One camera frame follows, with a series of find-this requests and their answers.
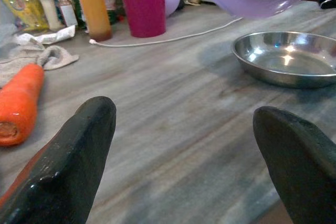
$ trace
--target kitchen counter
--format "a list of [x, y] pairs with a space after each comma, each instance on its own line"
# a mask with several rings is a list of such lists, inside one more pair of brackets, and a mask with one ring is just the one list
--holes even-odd
[[[175, 38], [233, 19], [216, 6], [188, 6], [167, 20], [164, 35], [135, 39], [117, 24], [106, 43]], [[260, 82], [242, 71], [231, 43], [264, 30], [336, 37], [335, 20], [336, 10], [302, 2], [271, 18], [153, 46], [102, 48], [84, 33], [61, 42], [80, 60], [46, 72], [33, 134], [0, 150], [1, 193], [79, 105], [105, 95], [117, 106], [117, 128], [88, 224], [251, 223], [279, 200], [254, 139], [254, 110], [289, 110], [336, 141], [336, 86], [296, 90]]]

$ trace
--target orange carrot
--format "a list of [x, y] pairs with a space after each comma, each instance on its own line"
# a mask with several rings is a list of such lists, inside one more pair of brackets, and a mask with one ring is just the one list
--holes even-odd
[[25, 141], [34, 129], [44, 70], [28, 64], [0, 90], [0, 146]]

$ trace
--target pink cup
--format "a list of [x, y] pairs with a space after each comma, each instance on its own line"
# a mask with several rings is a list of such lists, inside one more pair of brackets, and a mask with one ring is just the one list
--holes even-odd
[[148, 38], [166, 31], [164, 0], [123, 0], [131, 35]]

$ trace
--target cloth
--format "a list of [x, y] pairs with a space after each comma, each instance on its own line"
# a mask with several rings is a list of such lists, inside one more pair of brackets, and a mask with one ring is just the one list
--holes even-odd
[[44, 70], [54, 70], [78, 59], [78, 55], [71, 55], [62, 47], [45, 48], [36, 41], [31, 41], [24, 46], [18, 46], [13, 42], [2, 44], [0, 47], [0, 87], [3, 87], [23, 66], [29, 63], [38, 64]]

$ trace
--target orange bottle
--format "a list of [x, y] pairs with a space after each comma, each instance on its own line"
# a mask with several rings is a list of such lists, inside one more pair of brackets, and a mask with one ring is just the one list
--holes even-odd
[[89, 34], [95, 41], [112, 38], [112, 30], [104, 0], [80, 0]]

